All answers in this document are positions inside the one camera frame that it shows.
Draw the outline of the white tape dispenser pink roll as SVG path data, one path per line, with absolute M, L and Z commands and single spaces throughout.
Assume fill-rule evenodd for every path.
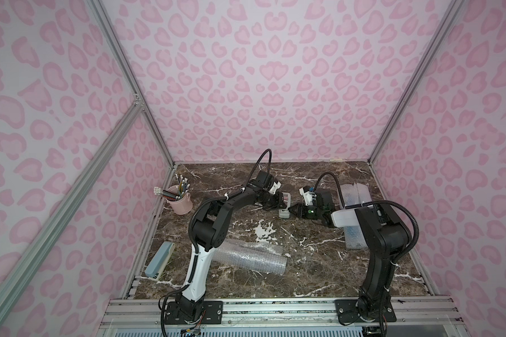
M 288 192 L 282 192 L 279 200 L 278 216 L 282 219 L 290 218 L 289 208 L 291 206 L 291 194 Z

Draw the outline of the bubble wrap sheet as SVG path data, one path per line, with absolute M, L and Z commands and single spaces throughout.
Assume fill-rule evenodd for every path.
M 280 246 L 228 239 L 216 249 L 213 261 L 256 272 L 283 275 L 288 260 Z
M 358 194 L 358 204 L 365 204 L 372 201 L 371 193 L 367 185 L 355 183 L 354 186 Z
M 344 204 L 352 206 L 358 204 L 358 194 L 354 184 L 341 186 Z M 345 243 L 348 249 L 366 249 L 367 244 L 354 209 L 343 209 L 343 223 L 340 227 L 344 230 Z

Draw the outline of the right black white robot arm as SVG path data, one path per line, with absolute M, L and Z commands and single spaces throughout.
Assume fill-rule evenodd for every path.
M 318 220 L 326 227 L 359 227 L 370 257 L 365 279 L 354 302 L 338 300 L 337 318 L 341 325 L 378 323 L 386 332 L 394 322 L 390 288 L 399 261 L 417 244 L 417 220 L 404 206 L 389 200 L 355 202 L 343 193 L 332 172 L 320 175 L 313 187 L 299 190 L 303 201 L 289 207 L 301 219 Z

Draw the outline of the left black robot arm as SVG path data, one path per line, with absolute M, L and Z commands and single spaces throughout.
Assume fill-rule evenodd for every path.
M 272 150 L 264 150 L 240 189 L 223 197 L 206 199 L 192 215 L 188 224 L 192 247 L 188 272 L 180 289 L 169 292 L 158 301 L 161 324 L 164 324 L 171 298 L 188 321 L 200 319 L 213 256 L 226 239 L 235 211 L 253 205 L 259 205 L 265 211 L 283 208 L 281 183 L 271 173 L 272 155 Z

